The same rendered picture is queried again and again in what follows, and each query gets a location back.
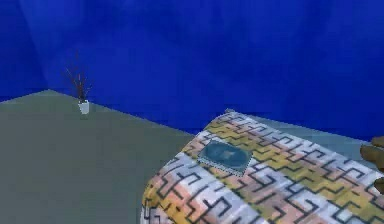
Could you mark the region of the brown plush toy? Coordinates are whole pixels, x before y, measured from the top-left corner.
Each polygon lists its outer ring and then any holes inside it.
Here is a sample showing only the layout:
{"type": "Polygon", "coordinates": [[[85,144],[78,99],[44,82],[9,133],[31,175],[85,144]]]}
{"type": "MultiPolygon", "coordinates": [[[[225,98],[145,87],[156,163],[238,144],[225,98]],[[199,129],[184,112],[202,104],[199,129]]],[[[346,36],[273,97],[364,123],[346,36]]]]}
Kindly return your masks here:
{"type": "MultiPolygon", "coordinates": [[[[373,137],[370,145],[362,145],[360,155],[384,174],[384,136],[373,137]]],[[[384,195],[384,176],[374,181],[374,187],[384,195]]]]}

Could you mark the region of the bare twig plant white pot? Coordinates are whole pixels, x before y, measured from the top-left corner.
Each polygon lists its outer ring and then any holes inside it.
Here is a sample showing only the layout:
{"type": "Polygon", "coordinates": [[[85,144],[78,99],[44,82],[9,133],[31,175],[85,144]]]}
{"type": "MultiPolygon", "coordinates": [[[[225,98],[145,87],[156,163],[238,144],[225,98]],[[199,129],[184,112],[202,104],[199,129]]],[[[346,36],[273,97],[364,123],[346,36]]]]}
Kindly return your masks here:
{"type": "Polygon", "coordinates": [[[77,99],[77,105],[82,115],[87,115],[90,112],[90,101],[88,100],[89,91],[93,84],[89,81],[85,74],[85,67],[82,65],[79,52],[74,52],[74,57],[71,62],[65,67],[65,76],[73,86],[74,96],[77,99]]]}

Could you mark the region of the bed with patterned cover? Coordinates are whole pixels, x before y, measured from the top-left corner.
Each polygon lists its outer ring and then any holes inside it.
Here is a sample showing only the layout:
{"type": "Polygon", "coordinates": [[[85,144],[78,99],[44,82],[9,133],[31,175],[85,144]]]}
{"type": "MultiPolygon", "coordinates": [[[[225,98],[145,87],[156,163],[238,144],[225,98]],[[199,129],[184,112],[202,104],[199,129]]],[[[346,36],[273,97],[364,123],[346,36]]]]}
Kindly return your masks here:
{"type": "Polygon", "coordinates": [[[384,224],[381,173],[238,112],[212,120],[146,186],[138,224],[384,224]],[[199,162],[209,143],[251,157],[237,175],[199,162]]]}

